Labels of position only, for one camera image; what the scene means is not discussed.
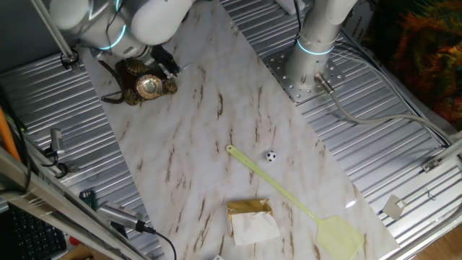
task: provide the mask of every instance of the fly swatter handle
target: fly swatter handle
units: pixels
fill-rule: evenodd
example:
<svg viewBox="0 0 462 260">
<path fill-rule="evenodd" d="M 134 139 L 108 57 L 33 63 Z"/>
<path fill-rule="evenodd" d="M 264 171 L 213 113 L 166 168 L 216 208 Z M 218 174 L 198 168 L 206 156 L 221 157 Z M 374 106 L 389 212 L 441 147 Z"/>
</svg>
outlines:
<svg viewBox="0 0 462 260">
<path fill-rule="evenodd" d="M 303 210 L 306 214 L 312 217 L 316 222 L 319 221 L 319 219 L 313 213 L 311 213 L 310 210 L 308 210 L 305 206 L 303 206 L 303 204 L 300 203 L 300 201 L 298 201 L 288 191 L 282 188 L 276 181 L 274 181 L 271 177 L 269 177 L 268 174 L 266 174 L 262 169 L 260 169 L 255 163 L 253 163 L 249 158 L 247 158 L 242 152 L 240 152 L 238 149 L 233 147 L 231 144 L 226 146 L 226 150 L 232 156 L 238 159 L 241 163 L 243 163 L 245 166 L 249 167 L 251 170 L 259 174 L 263 179 L 265 179 L 265 181 L 268 181 L 269 184 L 271 184 L 274 188 L 276 188 L 278 191 L 284 194 L 288 199 L 294 202 L 295 205 L 297 205 L 301 210 Z"/>
</svg>

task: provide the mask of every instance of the white marble board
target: white marble board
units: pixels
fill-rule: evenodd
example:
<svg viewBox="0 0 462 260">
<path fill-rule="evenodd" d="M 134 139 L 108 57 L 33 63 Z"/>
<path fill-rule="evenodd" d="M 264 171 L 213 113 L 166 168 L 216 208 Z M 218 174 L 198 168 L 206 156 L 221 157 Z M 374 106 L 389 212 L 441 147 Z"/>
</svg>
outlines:
<svg viewBox="0 0 462 260">
<path fill-rule="evenodd" d="M 398 248 L 217 1 L 194 4 L 167 49 L 181 66 L 193 62 L 177 78 L 176 94 L 138 106 L 102 104 L 153 227 L 179 259 L 332 259 L 315 242 L 315 222 L 231 157 L 227 144 L 318 217 L 339 215 L 363 233 L 355 259 Z M 88 52 L 83 59 L 99 96 L 118 89 Z M 264 159 L 269 150 L 276 161 Z M 225 205 L 253 198 L 270 199 L 281 236 L 237 247 Z"/>
</svg>

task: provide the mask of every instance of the white napkin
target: white napkin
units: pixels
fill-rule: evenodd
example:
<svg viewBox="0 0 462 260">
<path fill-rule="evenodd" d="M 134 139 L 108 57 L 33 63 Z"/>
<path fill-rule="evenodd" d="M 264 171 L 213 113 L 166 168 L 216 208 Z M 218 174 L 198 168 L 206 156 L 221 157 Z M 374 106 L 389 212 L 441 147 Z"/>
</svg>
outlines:
<svg viewBox="0 0 462 260">
<path fill-rule="evenodd" d="M 236 246 L 246 245 L 279 237 L 279 229 L 268 212 L 231 215 Z"/>
</svg>

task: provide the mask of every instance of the orange strap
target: orange strap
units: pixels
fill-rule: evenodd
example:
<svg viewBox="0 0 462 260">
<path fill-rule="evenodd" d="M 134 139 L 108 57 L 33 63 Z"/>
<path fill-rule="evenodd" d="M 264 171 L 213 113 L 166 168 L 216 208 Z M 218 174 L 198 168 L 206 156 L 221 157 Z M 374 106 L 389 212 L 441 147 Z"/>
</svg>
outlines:
<svg viewBox="0 0 462 260">
<path fill-rule="evenodd" d="M 0 132 L 3 136 L 3 140 L 5 142 L 6 150 L 14 157 L 16 160 L 21 161 L 19 157 L 19 153 L 17 153 L 16 145 L 14 144 L 12 132 L 9 129 L 8 122 L 6 121 L 5 115 L 3 114 L 3 110 L 0 108 Z"/>
</svg>

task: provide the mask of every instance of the black and white ball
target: black and white ball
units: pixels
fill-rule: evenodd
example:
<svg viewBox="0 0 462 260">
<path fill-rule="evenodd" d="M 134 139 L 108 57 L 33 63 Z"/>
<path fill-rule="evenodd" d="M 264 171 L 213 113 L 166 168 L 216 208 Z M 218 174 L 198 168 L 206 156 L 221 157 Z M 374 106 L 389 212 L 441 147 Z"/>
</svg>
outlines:
<svg viewBox="0 0 462 260">
<path fill-rule="evenodd" d="M 276 159 L 276 154 L 273 151 L 269 151 L 266 153 L 265 158 L 269 162 L 273 162 Z"/>
</svg>

